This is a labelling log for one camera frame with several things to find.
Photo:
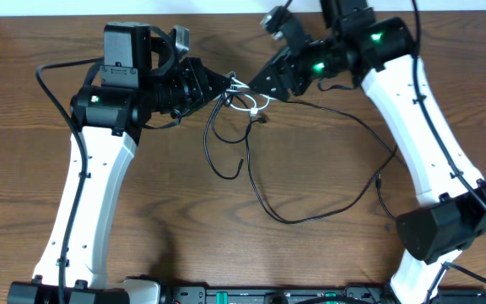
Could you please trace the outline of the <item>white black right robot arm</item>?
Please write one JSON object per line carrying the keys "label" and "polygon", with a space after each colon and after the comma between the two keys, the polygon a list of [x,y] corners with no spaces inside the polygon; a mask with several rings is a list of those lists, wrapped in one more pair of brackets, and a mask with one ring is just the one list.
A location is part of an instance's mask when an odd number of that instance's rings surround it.
{"label": "white black right robot arm", "polygon": [[331,34],[315,41],[287,5],[262,28],[287,44],[251,81],[251,90],[287,101],[316,80],[351,75],[383,116],[413,180],[419,207],[395,223],[405,248],[382,294],[385,303],[428,303],[456,259],[486,232],[486,180],[442,114],[419,55],[421,34],[393,17],[378,20],[365,1],[324,1]]}

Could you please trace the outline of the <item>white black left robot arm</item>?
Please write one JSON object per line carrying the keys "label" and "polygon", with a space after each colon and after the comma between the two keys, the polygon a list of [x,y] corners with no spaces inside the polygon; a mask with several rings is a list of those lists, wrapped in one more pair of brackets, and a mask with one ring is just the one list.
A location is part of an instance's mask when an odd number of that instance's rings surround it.
{"label": "white black left robot arm", "polygon": [[107,282],[107,248],[127,169],[154,113],[173,125],[229,88],[229,80],[190,57],[189,31],[110,22],[104,54],[69,108],[71,154],[57,217],[29,283],[14,282],[10,303],[168,303],[167,287],[144,275]]}

